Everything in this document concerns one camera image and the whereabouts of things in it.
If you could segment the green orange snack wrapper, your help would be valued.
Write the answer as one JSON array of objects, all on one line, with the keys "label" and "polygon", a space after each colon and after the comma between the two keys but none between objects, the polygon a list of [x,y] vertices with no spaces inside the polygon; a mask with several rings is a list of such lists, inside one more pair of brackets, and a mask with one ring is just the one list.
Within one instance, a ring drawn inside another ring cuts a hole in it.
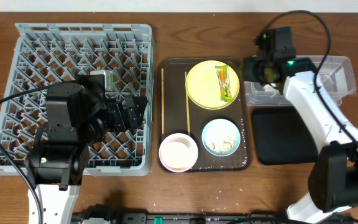
[{"label": "green orange snack wrapper", "polygon": [[223,102],[232,101],[231,86],[229,81],[228,66],[216,65],[216,75],[219,80],[220,100]]}]

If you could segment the pink white bowl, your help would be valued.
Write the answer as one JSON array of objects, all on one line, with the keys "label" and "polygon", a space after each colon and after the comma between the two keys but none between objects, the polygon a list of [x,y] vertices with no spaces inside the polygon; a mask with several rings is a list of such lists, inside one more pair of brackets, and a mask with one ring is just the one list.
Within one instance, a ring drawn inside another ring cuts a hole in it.
[{"label": "pink white bowl", "polygon": [[171,172],[186,172],[198,159],[198,146],[187,134],[175,133],[160,144],[158,156],[161,164]]}]

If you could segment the light blue bowl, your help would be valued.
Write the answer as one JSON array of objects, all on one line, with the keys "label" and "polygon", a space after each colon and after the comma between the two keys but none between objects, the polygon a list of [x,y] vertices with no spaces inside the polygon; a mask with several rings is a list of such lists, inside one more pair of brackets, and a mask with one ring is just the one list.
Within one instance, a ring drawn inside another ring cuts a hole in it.
[{"label": "light blue bowl", "polygon": [[201,142],[210,154],[226,157],[237,151],[241,143],[241,135],[232,121],[214,119],[203,128]]}]

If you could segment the white cup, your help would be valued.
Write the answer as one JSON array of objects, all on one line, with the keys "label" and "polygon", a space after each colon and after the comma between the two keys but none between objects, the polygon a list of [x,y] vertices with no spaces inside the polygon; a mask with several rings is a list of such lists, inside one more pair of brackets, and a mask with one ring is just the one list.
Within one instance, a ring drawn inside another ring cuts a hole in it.
[{"label": "white cup", "polygon": [[109,70],[93,70],[90,75],[102,75],[104,77],[104,88],[106,91],[113,91],[113,78],[114,74]]}]

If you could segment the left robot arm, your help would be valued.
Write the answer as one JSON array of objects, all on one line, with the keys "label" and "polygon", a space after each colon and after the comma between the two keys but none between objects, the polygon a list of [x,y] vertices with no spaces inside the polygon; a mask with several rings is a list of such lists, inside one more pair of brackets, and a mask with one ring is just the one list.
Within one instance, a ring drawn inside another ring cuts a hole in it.
[{"label": "left robot arm", "polygon": [[[90,159],[89,147],[108,132],[142,126],[150,102],[145,96],[123,101],[106,97],[104,75],[82,75],[75,81],[45,86],[47,122],[35,133],[21,169],[0,143],[0,152],[29,188],[29,223],[70,223]],[[6,101],[31,91],[0,100]]]}]

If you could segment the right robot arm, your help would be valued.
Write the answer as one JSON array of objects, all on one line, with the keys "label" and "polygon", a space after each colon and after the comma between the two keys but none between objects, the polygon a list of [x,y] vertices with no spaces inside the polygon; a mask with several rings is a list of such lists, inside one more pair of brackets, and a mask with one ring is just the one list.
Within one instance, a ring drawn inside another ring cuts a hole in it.
[{"label": "right robot arm", "polygon": [[308,193],[287,208],[294,222],[319,223],[358,206],[358,129],[344,116],[308,57],[296,57],[290,27],[265,28],[255,38],[258,53],[244,60],[248,82],[275,84],[295,107],[319,151]]}]

